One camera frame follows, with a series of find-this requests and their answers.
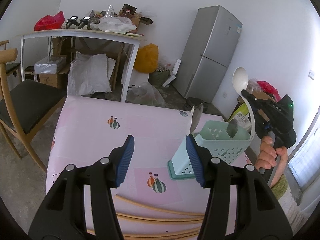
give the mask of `pink tablecloth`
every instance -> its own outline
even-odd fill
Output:
[[[108,124],[111,116],[117,118],[120,125],[118,129],[113,129]],[[122,146],[128,134],[131,134],[135,140],[132,160],[124,183],[118,189],[112,189],[112,194],[157,207],[204,213],[209,189],[202,189],[195,179],[171,180],[166,166],[185,136],[187,120],[179,110],[69,96],[54,134],[46,192],[66,165],[92,165],[100,158],[108,156],[113,148]],[[196,131],[199,131],[207,120],[223,121],[221,116],[203,114]],[[233,165],[243,167],[247,163],[248,158],[243,153]],[[156,193],[148,186],[149,172],[158,174],[159,180],[166,185],[165,192]],[[231,187],[228,234],[234,230],[235,190],[235,187]],[[136,207],[115,198],[114,204],[117,212],[147,217],[179,217]],[[87,186],[85,215],[87,228],[93,229],[90,189]],[[124,233],[165,233],[200,226],[153,226],[124,220],[119,220],[119,223]]]

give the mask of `hand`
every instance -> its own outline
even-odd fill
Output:
[[[273,187],[280,179],[287,165],[288,151],[287,151],[287,148],[284,146],[277,148],[275,150],[271,146],[271,144],[272,144],[272,138],[270,136],[265,136],[262,138],[261,145],[260,145],[260,154],[258,155],[258,159],[254,166],[256,169],[265,168],[266,170],[269,170],[272,167],[277,166],[277,163],[275,160],[277,155],[281,156],[278,167],[275,168],[276,169],[275,176],[270,185],[271,187]]]

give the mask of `red plastic bag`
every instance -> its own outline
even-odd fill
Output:
[[[55,16],[47,15],[41,18],[35,25],[35,32],[36,31],[43,31],[43,30],[54,30],[60,29],[62,24],[64,23],[64,16],[63,11],[60,11]]]
[[[273,86],[271,86],[266,81],[257,81],[259,86],[261,87],[263,92],[273,94],[275,97],[276,102],[279,102],[281,97],[279,96],[278,90],[276,90]]]

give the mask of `silver refrigerator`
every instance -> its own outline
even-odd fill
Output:
[[[235,52],[242,23],[222,6],[200,8],[173,86],[185,98],[211,102]]]

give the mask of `wooden chair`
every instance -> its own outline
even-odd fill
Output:
[[[57,88],[27,79],[9,91],[6,66],[16,60],[17,49],[0,51],[0,130],[15,154],[21,155],[10,140],[6,129],[25,146],[33,160],[46,172],[30,142],[45,121],[64,104],[65,92]]]
[[[6,45],[9,43],[9,40],[7,41],[0,41],[0,47],[3,46],[4,50],[6,49]],[[15,77],[19,77],[19,81],[21,83],[21,71],[20,71],[20,63],[10,63],[5,65],[7,76],[11,75],[15,72]]]

